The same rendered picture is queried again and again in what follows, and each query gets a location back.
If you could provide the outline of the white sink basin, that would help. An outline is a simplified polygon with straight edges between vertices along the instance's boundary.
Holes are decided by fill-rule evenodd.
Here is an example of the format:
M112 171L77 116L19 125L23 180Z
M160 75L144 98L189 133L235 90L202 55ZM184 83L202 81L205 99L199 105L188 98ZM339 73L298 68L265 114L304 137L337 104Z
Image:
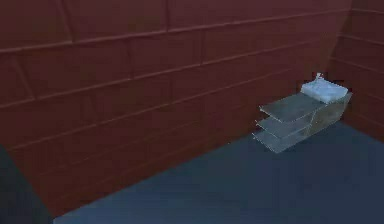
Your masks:
M329 104L344 97L348 93L348 89L325 79L315 79L314 81L303 84L300 92L318 101Z

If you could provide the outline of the grey glass shelf unit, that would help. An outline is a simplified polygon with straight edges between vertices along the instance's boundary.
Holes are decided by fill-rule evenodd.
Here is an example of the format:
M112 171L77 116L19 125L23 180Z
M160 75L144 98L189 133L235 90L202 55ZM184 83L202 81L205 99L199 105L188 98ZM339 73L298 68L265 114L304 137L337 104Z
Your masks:
M297 93L260 107L268 115L257 121L261 131L254 138L274 153L281 153L333 125L342 117L352 93L325 104Z

